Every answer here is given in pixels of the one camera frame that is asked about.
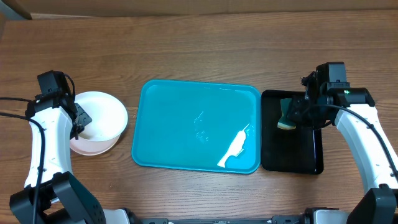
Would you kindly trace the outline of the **green yellow sponge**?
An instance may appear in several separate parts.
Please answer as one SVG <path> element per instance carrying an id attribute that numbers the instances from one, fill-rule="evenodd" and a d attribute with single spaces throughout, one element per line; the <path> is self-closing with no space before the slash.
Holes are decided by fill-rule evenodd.
<path id="1" fill-rule="evenodd" d="M 291 98 L 284 98 L 280 100 L 281 117 L 277 123 L 277 127 L 279 129 L 291 130 L 296 128 L 296 124 L 287 117 L 291 101 Z"/>

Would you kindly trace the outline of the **white plate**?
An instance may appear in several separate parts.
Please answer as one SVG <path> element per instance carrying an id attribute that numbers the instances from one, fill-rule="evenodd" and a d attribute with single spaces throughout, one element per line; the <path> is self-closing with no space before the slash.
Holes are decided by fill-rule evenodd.
<path id="1" fill-rule="evenodd" d="M 127 109 L 114 96 L 99 91 L 88 91 L 78 94 L 75 102 L 92 119 L 79 137 L 89 141 L 108 141 L 119 137 L 125 130 L 128 123 Z"/>
<path id="2" fill-rule="evenodd" d="M 70 149 L 84 156 L 96 156 L 110 150 L 121 137 L 118 135 L 80 134 L 78 139 L 70 140 Z"/>

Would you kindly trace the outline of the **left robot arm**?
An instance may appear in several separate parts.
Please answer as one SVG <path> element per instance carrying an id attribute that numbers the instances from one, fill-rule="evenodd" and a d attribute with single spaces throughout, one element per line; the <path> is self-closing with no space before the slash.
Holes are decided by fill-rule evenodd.
<path id="1" fill-rule="evenodd" d="M 104 209 L 72 174 L 70 140 L 91 118 L 75 103 L 72 79 L 59 71 L 37 77 L 41 93 L 29 101 L 24 120 L 32 129 L 30 170 L 10 209 L 20 223 L 139 223 L 126 208 Z"/>

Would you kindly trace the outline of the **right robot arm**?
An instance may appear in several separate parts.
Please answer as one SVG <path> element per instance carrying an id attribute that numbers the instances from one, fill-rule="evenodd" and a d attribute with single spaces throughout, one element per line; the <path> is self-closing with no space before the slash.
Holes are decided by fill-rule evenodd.
<path id="1" fill-rule="evenodd" d="M 397 154 L 380 124 L 366 88 L 353 88 L 342 62 L 319 65 L 301 79 L 302 99 L 293 99 L 284 116 L 314 129 L 334 125 L 358 167 L 364 197 L 351 212 L 308 208 L 305 223 L 397 223 Z"/>

